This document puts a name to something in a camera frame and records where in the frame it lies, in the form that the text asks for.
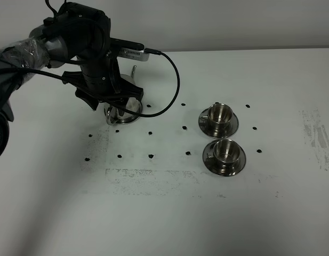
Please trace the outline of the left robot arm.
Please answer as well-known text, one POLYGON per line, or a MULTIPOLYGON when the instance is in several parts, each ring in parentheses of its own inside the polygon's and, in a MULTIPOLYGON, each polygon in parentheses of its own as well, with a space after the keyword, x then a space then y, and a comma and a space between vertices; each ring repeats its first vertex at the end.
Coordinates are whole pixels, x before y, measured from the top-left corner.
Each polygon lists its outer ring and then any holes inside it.
POLYGON ((0 49, 0 156, 9 140, 14 116, 11 94, 44 68, 78 65, 79 72, 59 80, 76 88, 76 96, 96 109, 119 91, 117 60, 110 38, 111 21, 103 11, 73 2, 44 19, 27 39, 0 49))

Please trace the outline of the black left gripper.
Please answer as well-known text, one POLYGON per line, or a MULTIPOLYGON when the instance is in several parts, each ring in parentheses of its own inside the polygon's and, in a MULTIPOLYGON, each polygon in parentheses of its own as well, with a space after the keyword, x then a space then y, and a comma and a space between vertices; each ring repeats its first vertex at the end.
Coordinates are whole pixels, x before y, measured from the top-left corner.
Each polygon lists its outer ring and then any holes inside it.
POLYGON ((65 2, 53 17, 43 21, 45 47, 50 56, 49 68, 65 63, 80 66, 81 71, 65 71, 62 82, 76 88, 75 96, 93 111, 98 99, 96 93, 114 93, 111 98, 135 98, 141 101, 143 88, 134 79, 119 74, 117 60, 110 57, 110 19, 103 11, 74 2, 65 2))

